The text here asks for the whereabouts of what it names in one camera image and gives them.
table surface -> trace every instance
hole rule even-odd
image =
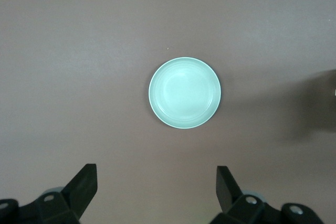
[[[336,135],[306,125],[302,99],[336,68],[335,39],[336,0],[0,0],[1,198],[27,204],[96,163],[82,223],[207,224],[226,165],[273,207],[335,223]],[[223,93],[188,130],[148,101],[184,56]]]

screw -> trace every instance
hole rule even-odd
[[[298,206],[290,206],[289,209],[294,213],[294,214],[298,214],[301,215],[303,214],[303,211],[301,208],[299,208]]]
[[[257,203],[257,200],[255,198],[253,198],[252,196],[246,197],[246,201],[250,204],[253,204],[253,205],[255,205]]]
[[[0,210],[1,210],[1,209],[5,209],[5,208],[8,207],[8,206],[9,206],[8,203],[2,203],[2,204],[0,204]]]
[[[54,199],[54,196],[53,195],[48,195],[47,197],[44,198],[44,201],[51,201]]]

ceramic dish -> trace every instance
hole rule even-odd
[[[158,68],[149,86],[149,101],[167,125],[190,129],[208,121],[221,100],[216,73],[201,60],[181,57]]]

light green plate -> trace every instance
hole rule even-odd
[[[172,59],[155,72],[149,85],[149,101],[164,123],[190,129],[208,121],[221,100],[216,73],[201,60]]]

